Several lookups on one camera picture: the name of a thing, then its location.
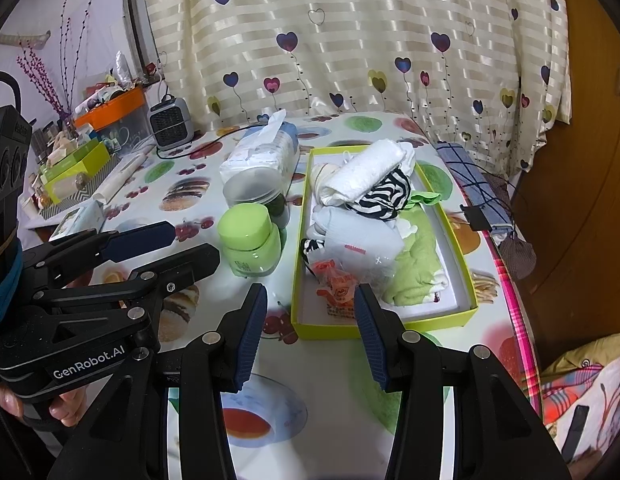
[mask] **vase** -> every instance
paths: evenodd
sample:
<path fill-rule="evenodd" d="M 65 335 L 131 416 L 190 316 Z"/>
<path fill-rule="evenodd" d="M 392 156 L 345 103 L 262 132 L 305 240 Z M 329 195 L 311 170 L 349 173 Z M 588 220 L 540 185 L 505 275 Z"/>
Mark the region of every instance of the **vase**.
<path fill-rule="evenodd" d="M 72 114 L 59 115 L 59 119 L 61 119 L 61 122 L 63 124 L 63 129 L 69 134 L 68 138 L 76 139 L 77 137 L 76 126 L 74 125 L 74 119 L 72 118 Z"/>

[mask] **open gift box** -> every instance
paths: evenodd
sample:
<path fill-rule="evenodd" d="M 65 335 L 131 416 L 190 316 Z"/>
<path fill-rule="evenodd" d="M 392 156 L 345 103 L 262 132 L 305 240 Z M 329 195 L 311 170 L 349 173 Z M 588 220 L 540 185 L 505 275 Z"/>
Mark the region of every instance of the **open gift box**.
<path fill-rule="evenodd" d="M 338 146 L 333 148 L 314 148 L 309 155 L 307 174 L 314 164 L 332 162 L 342 164 L 344 153 L 358 153 L 367 146 Z M 416 165 L 411 176 L 413 190 L 432 191 L 425 174 Z M 303 211 L 299 225 L 298 239 L 305 238 L 305 232 L 312 223 L 312 211 L 316 206 L 310 179 L 305 179 L 303 191 Z M 453 228 L 440 204 L 424 206 L 435 237 L 437 254 L 445 270 L 449 284 L 437 295 L 439 301 L 418 305 L 395 306 L 377 298 L 382 308 L 393 310 L 401 318 L 408 330 L 427 332 L 453 326 L 463 326 L 477 309 L 477 298 L 465 264 L 461 248 Z M 325 298 L 317 295 L 319 282 L 305 267 L 300 252 L 295 264 L 295 281 L 291 307 L 292 324 L 301 339 L 350 339 L 359 338 L 360 333 L 354 319 L 336 317 L 328 314 Z"/>

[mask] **white wall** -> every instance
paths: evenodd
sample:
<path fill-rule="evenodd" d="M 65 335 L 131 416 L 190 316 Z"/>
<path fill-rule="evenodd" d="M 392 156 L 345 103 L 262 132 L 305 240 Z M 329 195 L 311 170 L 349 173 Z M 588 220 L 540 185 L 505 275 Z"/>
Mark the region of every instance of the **white wall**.
<path fill-rule="evenodd" d="M 37 51 L 43 59 L 48 75 L 56 86 L 61 97 L 60 85 L 60 61 L 59 61 L 59 38 L 61 10 L 64 0 L 20 0 L 13 12 L 5 22 L 1 32 L 3 34 L 33 35 L 44 34 L 47 30 L 52 32 L 52 37 L 46 46 Z M 69 42 L 66 59 L 68 65 L 74 68 L 74 55 L 78 42 L 81 23 L 88 0 L 68 0 L 66 16 L 72 20 L 72 43 Z M 82 40 L 80 63 L 77 66 L 76 83 L 72 102 L 74 106 L 82 99 L 83 88 L 79 81 L 85 76 L 106 72 L 109 69 L 118 50 L 121 50 L 130 61 L 132 57 L 126 37 L 122 0 L 92 0 L 90 18 L 87 22 L 87 30 Z M 0 45 L 0 70 L 10 73 L 19 82 L 21 88 L 22 114 L 27 120 L 37 119 L 37 126 L 44 126 L 58 117 L 45 99 L 37 92 L 37 89 L 23 74 L 16 62 L 17 56 L 21 55 L 19 47 Z M 0 84 L 0 106 L 11 104 L 11 90 Z"/>

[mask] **orange container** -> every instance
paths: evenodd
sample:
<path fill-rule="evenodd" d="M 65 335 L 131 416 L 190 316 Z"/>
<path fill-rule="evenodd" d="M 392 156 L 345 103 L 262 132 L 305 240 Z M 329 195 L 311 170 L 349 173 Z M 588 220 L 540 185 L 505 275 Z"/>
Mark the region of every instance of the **orange container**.
<path fill-rule="evenodd" d="M 137 108 L 146 104 L 146 97 L 142 87 L 137 86 L 123 95 L 114 98 L 94 110 L 82 115 L 74 121 L 75 126 L 90 123 L 95 131 L 99 131 L 112 123 L 116 123 Z"/>

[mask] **wooden cabinet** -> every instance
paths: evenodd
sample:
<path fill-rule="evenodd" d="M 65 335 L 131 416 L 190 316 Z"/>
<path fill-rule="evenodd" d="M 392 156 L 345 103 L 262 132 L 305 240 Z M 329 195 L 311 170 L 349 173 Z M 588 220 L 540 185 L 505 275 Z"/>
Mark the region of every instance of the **wooden cabinet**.
<path fill-rule="evenodd" d="M 566 0 L 571 124 L 521 179 L 514 216 L 538 263 L 525 290 L 541 365 L 620 332 L 620 35 L 597 0 Z"/>

